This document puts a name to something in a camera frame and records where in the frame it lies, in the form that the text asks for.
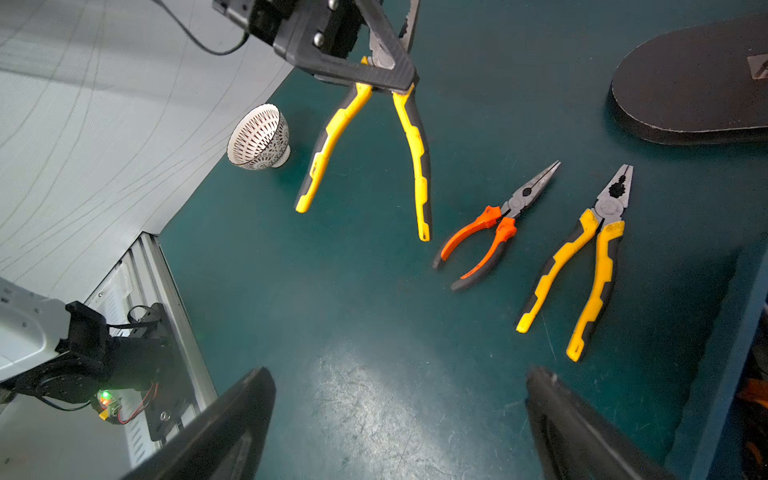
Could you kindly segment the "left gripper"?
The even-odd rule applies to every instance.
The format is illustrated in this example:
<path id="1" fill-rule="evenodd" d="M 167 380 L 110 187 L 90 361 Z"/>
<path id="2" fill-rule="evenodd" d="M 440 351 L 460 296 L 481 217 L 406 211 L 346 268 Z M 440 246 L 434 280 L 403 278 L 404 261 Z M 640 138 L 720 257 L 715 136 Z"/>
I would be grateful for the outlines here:
<path id="1" fill-rule="evenodd" d="M 381 1 L 217 0 L 212 7 L 323 82 L 364 83 L 398 93 L 418 82 L 410 56 L 416 1 L 400 29 L 390 22 Z"/>

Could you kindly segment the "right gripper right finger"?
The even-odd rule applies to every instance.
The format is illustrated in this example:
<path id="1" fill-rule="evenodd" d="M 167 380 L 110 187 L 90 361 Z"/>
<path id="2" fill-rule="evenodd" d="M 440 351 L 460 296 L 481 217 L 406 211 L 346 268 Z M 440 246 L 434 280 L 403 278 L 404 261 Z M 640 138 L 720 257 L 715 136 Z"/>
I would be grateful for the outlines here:
<path id="1" fill-rule="evenodd" d="M 526 374 L 525 401 L 545 479 L 672 479 L 560 377 Z"/>

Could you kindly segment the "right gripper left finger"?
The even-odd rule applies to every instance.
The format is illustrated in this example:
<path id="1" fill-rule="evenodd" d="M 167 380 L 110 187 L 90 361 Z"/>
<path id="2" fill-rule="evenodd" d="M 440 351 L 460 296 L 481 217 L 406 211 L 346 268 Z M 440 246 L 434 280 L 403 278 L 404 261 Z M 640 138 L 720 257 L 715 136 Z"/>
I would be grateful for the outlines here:
<path id="1" fill-rule="evenodd" d="M 253 479 L 276 400 L 266 368 L 253 369 L 127 479 Z"/>

